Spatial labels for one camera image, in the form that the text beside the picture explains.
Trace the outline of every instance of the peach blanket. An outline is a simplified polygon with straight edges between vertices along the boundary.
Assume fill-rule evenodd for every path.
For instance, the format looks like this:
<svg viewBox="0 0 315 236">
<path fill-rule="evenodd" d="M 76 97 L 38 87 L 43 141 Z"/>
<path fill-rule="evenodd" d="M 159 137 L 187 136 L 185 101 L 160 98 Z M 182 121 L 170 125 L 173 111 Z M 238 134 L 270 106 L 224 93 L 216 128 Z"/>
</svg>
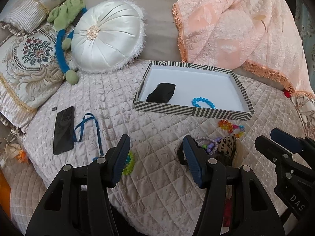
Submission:
<svg viewBox="0 0 315 236">
<path fill-rule="evenodd" d="M 182 60 L 242 66 L 315 98 L 302 41 L 285 0 L 178 0 L 173 6 Z"/>
</svg>

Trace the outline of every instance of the phone screen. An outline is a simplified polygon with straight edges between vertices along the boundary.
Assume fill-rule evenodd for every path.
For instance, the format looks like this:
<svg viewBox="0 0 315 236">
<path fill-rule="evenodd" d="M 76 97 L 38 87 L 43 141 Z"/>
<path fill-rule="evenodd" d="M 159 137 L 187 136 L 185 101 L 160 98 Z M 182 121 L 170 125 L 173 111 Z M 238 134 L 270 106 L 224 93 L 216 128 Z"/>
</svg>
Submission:
<svg viewBox="0 0 315 236">
<path fill-rule="evenodd" d="M 68 107 L 57 114 L 53 154 L 58 155 L 74 148 L 74 107 Z"/>
</svg>

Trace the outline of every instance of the purple bead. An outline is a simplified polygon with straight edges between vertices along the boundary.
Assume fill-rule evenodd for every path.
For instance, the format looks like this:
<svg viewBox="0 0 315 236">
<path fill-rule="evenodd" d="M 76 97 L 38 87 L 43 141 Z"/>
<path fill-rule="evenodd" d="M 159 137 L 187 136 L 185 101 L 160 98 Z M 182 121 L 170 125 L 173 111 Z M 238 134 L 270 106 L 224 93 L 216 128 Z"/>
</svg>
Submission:
<svg viewBox="0 0 315 236">
<path fill-rule="evenodd" d="M 212 149 L 215 146 L 214 143 L 210 143 L 207 148 Z"/>
</svg>

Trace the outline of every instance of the blue bead bracelet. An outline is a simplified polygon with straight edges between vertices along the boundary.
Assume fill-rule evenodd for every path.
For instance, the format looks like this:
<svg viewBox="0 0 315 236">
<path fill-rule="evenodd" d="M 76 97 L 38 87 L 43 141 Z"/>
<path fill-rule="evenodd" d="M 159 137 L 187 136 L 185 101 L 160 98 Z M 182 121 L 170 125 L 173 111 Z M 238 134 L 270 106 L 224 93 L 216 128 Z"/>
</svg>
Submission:
<svg viewBox="0 0 315 236">
<path fill-rule="evenodd" d="M 215 105 L 214 105 L 211 101 L 209 101 L 209 99 L 207 99 L 207 98 L 202 98 L 202 97 L 200 97 L 200 98 L 194 98 L 194 99 L 192 100 L 193 106 L 195 106 L 195 107 L 200 107 L 198 104 L 196 104 L 196 102 L 199 102 L 199 101 L 205 102 L 205 103 L 208 104 L 212 109 L 216 109 L 216 108 L 215 108 Z"/>
</svg>

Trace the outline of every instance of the stuffed toy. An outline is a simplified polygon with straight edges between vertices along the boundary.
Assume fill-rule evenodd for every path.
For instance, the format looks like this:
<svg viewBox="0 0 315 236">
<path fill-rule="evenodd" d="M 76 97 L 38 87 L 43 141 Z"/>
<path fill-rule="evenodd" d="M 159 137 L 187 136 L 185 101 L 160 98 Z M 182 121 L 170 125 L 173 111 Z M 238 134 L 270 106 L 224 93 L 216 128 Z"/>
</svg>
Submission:
<svg viewBox="0 0 315 236">
<path fill-rule="evenodd" d="M 78 83 L 78 75 L 75 71 L 69 68 L 66 63 L 64 51 L 70 48 L 73 32 L 70 32 L 68 37 L 62 41 L 66 29 L 74 21 L 76 16 L 82 12 L 85 13 L 86 7 L 83 0 L 66 0 L 62 5 L 54 8 L 49 13 L 47 22 L 54 22 L 54 28 L 58 31 L 56 42 L 56 56 L 61 71 L 65 74 L 67 82 L 71 85 Z"/>
</svg>

